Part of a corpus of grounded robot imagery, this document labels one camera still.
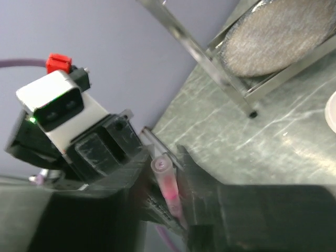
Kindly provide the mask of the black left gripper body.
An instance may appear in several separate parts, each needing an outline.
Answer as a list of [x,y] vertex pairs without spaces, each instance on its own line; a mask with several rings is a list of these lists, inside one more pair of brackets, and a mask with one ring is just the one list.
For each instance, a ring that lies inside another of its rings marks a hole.
[[89,188],[121,193],[122,210],[130,218],[148,217],[180,233],[178,213],[170,209],[161,190],[160,171],[154,162],[169,161],[155,156],[154,146],[145,145],[128,119],[108,115],[71,141],[66,155]]

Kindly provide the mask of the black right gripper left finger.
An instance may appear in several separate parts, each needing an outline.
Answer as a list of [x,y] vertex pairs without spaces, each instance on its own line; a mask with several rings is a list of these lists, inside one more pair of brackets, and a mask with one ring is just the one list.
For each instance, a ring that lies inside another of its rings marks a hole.
[[143,251],[143,150],[84,190],[1,184],[1,251]]

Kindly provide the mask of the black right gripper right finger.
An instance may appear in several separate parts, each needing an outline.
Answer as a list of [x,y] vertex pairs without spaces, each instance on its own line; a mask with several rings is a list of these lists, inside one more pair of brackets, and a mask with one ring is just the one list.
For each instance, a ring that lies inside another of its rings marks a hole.
[[188,251],[335,251],[335,197],[324,186],[221,183],[177,149]]

